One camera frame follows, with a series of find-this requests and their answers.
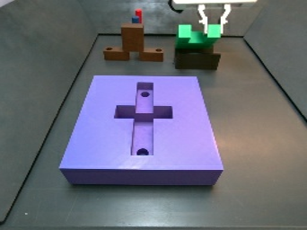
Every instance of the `cross-shaped hole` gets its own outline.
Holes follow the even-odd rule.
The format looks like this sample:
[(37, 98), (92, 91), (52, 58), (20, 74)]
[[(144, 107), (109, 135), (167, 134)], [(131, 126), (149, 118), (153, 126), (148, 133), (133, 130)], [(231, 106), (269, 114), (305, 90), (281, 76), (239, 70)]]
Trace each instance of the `cross-shaped hole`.
[(136, 84), (136, 106), (116, 105), (116, 119), (133, 119), (131, 155), (153, 155), (153, 119), (172, 119), (172, 106), (153, 106), (153, 83)]

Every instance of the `gray floor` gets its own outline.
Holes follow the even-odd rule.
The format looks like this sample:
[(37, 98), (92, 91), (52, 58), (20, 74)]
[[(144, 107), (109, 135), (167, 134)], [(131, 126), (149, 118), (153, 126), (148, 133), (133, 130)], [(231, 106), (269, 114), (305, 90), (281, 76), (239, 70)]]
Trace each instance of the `gray floor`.
[[(243, 39), (221, 39), (219, 70), (175, 70), (173, 37), (147, 37), (163, 63), (105, 62), (99, 37), (2, 226), (304, 226), (307, 128)], [(196, 75), (224, 163), (213, 187), (71, 186), (57, 167), (93, 75)]]

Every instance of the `blue object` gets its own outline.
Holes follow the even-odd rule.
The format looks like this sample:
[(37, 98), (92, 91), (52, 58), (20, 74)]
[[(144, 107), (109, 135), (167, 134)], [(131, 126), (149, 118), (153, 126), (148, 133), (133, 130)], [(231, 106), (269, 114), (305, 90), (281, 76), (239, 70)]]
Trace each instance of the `blue object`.
[(196, 77), (96, 75), (60, 170), (72, 184), (213, 185), (223, 163)]
[(132, 17), (132, 23), (139, 23), (139, 16)]

